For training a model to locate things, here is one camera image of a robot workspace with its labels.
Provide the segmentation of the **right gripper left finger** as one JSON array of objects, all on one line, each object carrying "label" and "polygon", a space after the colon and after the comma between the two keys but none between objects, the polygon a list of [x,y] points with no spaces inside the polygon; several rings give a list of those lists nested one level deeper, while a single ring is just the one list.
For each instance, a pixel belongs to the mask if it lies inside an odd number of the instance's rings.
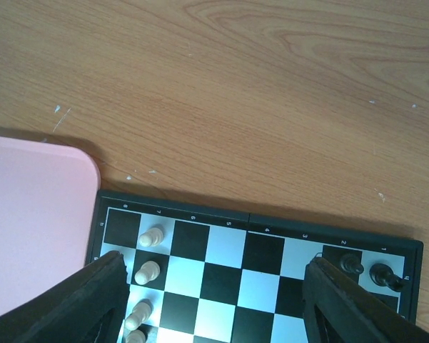
[{"label": "right gripper left finger", "polygon": [[116,342],[129,296],[123,255],[108,252],[0,316],[0,342]]}]

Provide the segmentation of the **white pawn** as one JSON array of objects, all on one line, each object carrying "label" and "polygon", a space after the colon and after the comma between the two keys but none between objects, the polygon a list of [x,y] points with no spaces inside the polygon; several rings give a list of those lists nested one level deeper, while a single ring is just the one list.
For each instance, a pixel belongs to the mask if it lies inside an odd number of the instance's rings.
[{"label": "white pawn", "polygon": [[147,343],[148,332],[146,330],[136,329],[130,331],[125,337],[125,343]]},{"label": "white pawn", "polygon": [[125,319],[125,328],[130,331],[138,329],[141,324],[148,320],[151,313],[152,307],[148,302],[137,303]]},{"label": "white pawn", "polygon": [[160,266],[155,261],[145,262],[135,273],[134,280],[138,285],[145,285],[155,280],[160,274]]},{"label": "white pawn", "polygon": [[158,246],[164,239],[163,230],[159,227],[152,227],[138,238],[138,243],[142,247]]}]

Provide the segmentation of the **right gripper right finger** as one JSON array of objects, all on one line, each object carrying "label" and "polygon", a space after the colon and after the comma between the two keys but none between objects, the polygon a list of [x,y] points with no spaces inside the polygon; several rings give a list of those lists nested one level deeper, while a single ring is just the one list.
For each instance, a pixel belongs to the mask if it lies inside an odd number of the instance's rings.
[{"label": "right gripper right finger", "polygon": [[428,332],[322,257],[306,266],[303,319],[309,342],[429,342]]}]

